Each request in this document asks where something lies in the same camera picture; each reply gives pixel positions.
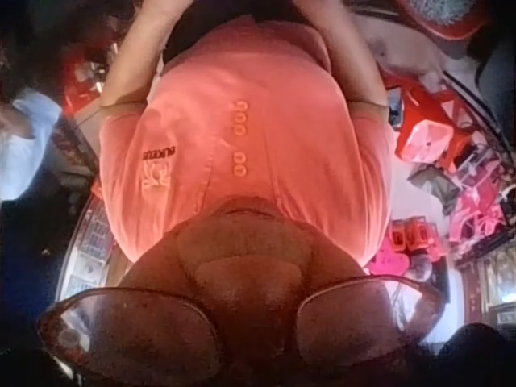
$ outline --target eyeglasses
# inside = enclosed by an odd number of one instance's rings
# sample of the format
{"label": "eyeglasses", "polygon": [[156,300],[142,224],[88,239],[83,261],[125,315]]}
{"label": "eyeglasses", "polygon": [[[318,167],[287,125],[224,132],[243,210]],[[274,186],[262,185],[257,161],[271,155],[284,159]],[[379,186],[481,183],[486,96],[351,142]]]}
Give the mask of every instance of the eyeglasses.
{"label": "eyeglasses", "polygon": [[[301,302],[292,347],[307,368],[350,367],[419,342],[443,310],[442,294],[429,285],[353,278]],[[151,290],[79,293],[46,312],[39,332],[46,348],[81,375],[125,385],[190,386],[229,364],[205,308]]]}

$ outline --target embroidered logo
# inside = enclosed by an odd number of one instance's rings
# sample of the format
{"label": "embroidered logo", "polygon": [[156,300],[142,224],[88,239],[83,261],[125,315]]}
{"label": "embroidered logo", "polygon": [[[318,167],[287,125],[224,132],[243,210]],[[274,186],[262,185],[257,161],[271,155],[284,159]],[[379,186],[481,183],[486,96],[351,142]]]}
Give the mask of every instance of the embroidered logo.
{"label": "embroidered logo", "polygon": [[170,173],[170,164],[166,161],[144,161],[144,179],[142,180],[142,189],[169,187]]}
{"label": "embroidered logo", "polygon": [[157,149],[155,151],[148,151],[144,153],[144,161],[167,159],[176,154],[176,147],[169,147],[164,149]]}

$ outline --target pink polo shirt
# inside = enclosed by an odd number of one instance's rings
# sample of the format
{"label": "pink polo shirt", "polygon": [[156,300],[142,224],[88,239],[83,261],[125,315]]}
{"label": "pink polo shirt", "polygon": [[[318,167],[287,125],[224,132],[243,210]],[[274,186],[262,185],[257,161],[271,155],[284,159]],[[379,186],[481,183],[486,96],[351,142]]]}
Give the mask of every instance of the pink polo shirt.
{"label": "pink polo shirt", "polygon": [[351,120],[330,71],[312,28],[245,17],[177,58],[142,114],[108,117],[102,189],[126,255],[224,198],[258,196],[367,263],[389,219],[393,131]]}

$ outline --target person in white shirt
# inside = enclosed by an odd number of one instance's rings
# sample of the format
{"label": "person in white shirt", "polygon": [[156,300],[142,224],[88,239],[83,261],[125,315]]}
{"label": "person in white shirt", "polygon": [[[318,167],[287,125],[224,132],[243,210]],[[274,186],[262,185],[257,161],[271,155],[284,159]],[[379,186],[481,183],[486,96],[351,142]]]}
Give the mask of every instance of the person in white shirt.
{"label": "person in white shirt", "polygon": [[0,104],[0,202],[29,188],[61,112],[52,99],[29,88],[12,104]]}

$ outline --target eyeglass frame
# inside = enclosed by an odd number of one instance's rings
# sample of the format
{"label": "eyeglass frame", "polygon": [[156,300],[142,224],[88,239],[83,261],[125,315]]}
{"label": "eyeglass frame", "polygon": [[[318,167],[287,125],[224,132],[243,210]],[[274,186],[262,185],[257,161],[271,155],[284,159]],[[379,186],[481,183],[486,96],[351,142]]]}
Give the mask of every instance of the eyeglass frame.
{"label": "eyeglass frame", "polygon": [[[426,334],[430,333],[431,329],[435,327],[437,322],[442,318],[444,313],[444,307],[446,305],[445,298],[441,292],[439,292],[434,286],[431,286],[427,283],[417,282],[414,280],[411,280],[409,278],[405,277],[399,277],[399,276],[391,276],[391,275],[380,275],[380,276],[360,276],[360,277],[352,277],[348,278],[343,281],[338,281],[334,283],[333,285],[325,285],[321,289],[314,291],[310,296],[303,298],[299,303],[298,307],[296,308],[295,313],[295,319],[294,321],[298,321],[300,311],[302,310],[303,306],[311,302],[317,297],[320,297],[324,295],[325,293],[330,293],[332,291],[343,289],[346,287],[351,287],[353,285],[363,284],[363,283],[369,283],[369,282],[375,282],[375,281],[393,281],[398,282],[400,285],[407,285],[412,289],[417,290],[420,292],[423,297],[429,297],[435,305],[439,306],[436,307],[435,313],[434,313],[434,319],[431,323],[429,323],[429,331],[426,332]],[[79,375],[89,378],[93,380],[105,380],[110,379],[109,377],[106,377],[102,374],[99,374],[97,372],[91,371],[86,366],[79,365],[79,364],[70,364],[69,356],[63,356],[62,346],[59,345],[52,345],[50,346],[48,344],[48,341],[44,338],[43,332],[45,331],[45,327],[48,326],[49,323],[52,323],[60,318],[64,314],[64,312],[68,309],[71,309],[71,306],[78,303],[79,301],[91,297],[91,296],[97,296],[97,295],[103,295],[109,292],[124,292],[129,291],[132,293],[145,293],[145,294],[155,294],[156,296],[162,296],[167,298],[173,298],[176,301],[179,301],[183,304],[186,304],[189,308],[191,308],[193,311],[195,311],[198,316],[202,317],[208,325],[210,326],[211,334],[214,337],[214,341],[216,344],[216,352],[218,354],[218,358],[220,359],[221,367],[217,371],[217,374],[213,377],[206,378],[204,381],[199,381],[193,383],[194,385],[197,385],[196,383],[206,383],[211,380],[216,380],[218,377],[224,374],[224,371],[227,370],[229,365],[231,364],[231,357],[228,355],[229,351],[227,350],[227,346],[223,340],[223,336],[220,334],[220,329],[217,327],[217,323],[215,322],[215,319],[212,317],[212,313],[208,311],[208,308],[206,308],[204,305],[202,305],[200,302],[196,302],[191,300],[188,297],[175,295],[173,293],[168,293],[165,291],[160,290],[154,290],[154,289],[140,289],[140,288],[128,288],[128,287],[106,287],[106,288],[97,288],[97,289],[88,289],[83,292],[80,292],[78,294],[73,295],[70,298],[67,298],[61,302],[58,302],[41,314],[40,318],[37,322],[37,331],[38,335],[40,336],[41,341],[43,342],[47,352],[49,352],[52,356],[56,357],[59,361],[61,361],[64,364],[67,364],[74,372],[77,372]],[[317,367],[307,364],[306,361],[303,359],[302,355],[300,354],[299,348],[297,346],[297,340],[298,337],[297,334],[297,326],[296,324],[293,324],[293,328],[291,330],[291,335],[288,339],[285,340],[285,342],[288,344],[285,346],[284,353],[289,353],[290,356],[295,357],[297,360],[300,360],[301,363],[307,368],[311,370],[316,370]],[[401,345],[399,349],[404,348],[408,345],[411,345],[412,343],[417,343],[420,340],[424,338],[424,335],[421,337],[414,337],[410,338],[410,340],[406,340],[405,345]],[[334,367],[334,370],[337,371],[339,369],[345,369],[349,368],[350,366],[336,366]]]}

